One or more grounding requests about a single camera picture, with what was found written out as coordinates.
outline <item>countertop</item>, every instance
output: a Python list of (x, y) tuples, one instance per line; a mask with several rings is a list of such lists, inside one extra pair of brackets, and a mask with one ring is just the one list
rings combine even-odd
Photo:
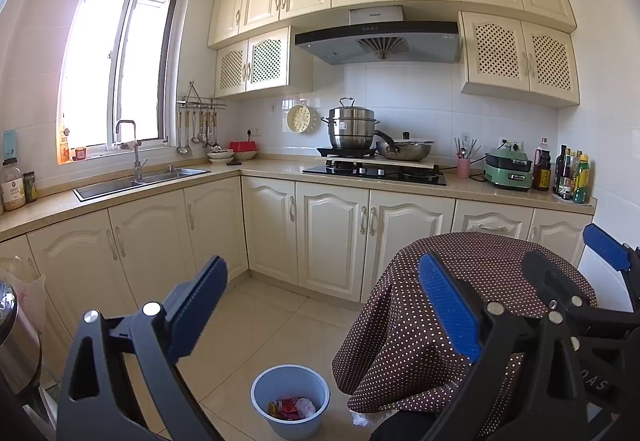
[(596, 200), (591, 199), (591, 205), (580, 205), (562, 201), (549, 192), (515, 192), (494, 188), (489, 183), (480, 183), (471, 179), (459, 179), (455, 174), (446, 174), (447, 186), (421, 185), (418, 183), (404, 183), (398, 181), (369, 180), (345, 176), (330, 176), (323, 174), (304, 174), (302, 170), (320, 164), (318, 160), (268, 160), (254, 159), (240, 166), (213, 166), (203, 163), (190, 166), (191, 168), (206, 169), (207, 174), (176, 179), (157, 185), (141, 186), (126, 192), (104, 196), (90, 201), (80, 202), (73, 190), (42, 197), (31, 204), (0, 215), (0, 242), (13, 237), (29, 233), (68, 218), (97, 212), (111, 206), (135, 201), (148, 196), (171, 192), (188, 186), (195, 186), (219, 179), (235, 176), (256, 176), (292, 181), (322, 183), (327, 185), (353, 186), (355, 188), (370, 188), (386, 192), (400, 192), (427, 196), (440, 196), (470, 201), (496, 202), (499, 204), (514, 204), (530, 208), (544, 208), (562, 212), (593, 215)]

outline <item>beige floor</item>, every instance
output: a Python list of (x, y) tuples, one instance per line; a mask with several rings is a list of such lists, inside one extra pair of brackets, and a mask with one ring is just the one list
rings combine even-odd
[[(193, 354), (178, 363), (193, 395), (226, 441), (278, 441), (253, 409), (255, 377), (282, 363), (311, 367), (324, 377), (331, 401), (312, 439), (369, 439), (372, 429), (355, 427), (338, 390), (331, 362), (358, 313), (250, 278), (225, 293)], [(140, 368), (127, 359), (131, 379), (149, 427), (169, 437), (142, 385)]]

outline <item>stainless steel pot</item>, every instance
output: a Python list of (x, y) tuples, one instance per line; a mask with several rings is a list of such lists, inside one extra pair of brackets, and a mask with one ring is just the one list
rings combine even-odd
[(434, 141), (409, 141), (409, 133), (402, 132), (402, 141), (394, 141), (389, 135), (379, 130), (373, 131), (384, 141), (376, 143), (376, 151), (387, 159), (396, 161), (422, 161), (431, 152)]
[(18, 394), (40, 372), (40, 339), (25, 316), (13, 288), (0, 281), (0, 372)]
[[(342, 100), (351, 100), (351, 106), (344, 106)], [(373, 143), (373, 131), (379, 121), (372, 110), (353, 106), (354, 101), (340, 98), (342, 106), (332, 108), (329, 118), (320, 118), (328, 126), (329, 141), (334, 148), (369, 148)]]

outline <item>glass jar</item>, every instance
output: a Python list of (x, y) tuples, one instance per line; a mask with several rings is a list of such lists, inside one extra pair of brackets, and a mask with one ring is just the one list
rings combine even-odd
[(18, 169), (18, 160), (15, 157), (6, 159), (2, 163), (2, 202), (7, 212), (17, 210), (25, 205), (27, 199), (24, 195), (24, 182)]

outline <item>sink basin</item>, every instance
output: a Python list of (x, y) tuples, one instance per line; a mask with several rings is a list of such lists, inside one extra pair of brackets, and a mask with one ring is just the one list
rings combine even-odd
[(143, 175), (141, 180), (136, 181), (133, 176), (121, 177), (113, 181), (105, 181), (103, 183), (95, 183), (95, 185), (83, 186), (76, 188), (74, 193), (80, 201), (88, 201), (97, 197), (108, 196), (117, 192), (124, 192), (140, 186), (153, 185), (183, 177), (192, 177), (200, 174), (207, 174), (208, 170), (198, 170), (194, 168), (175, 168), (171, 172), (155, 172)]

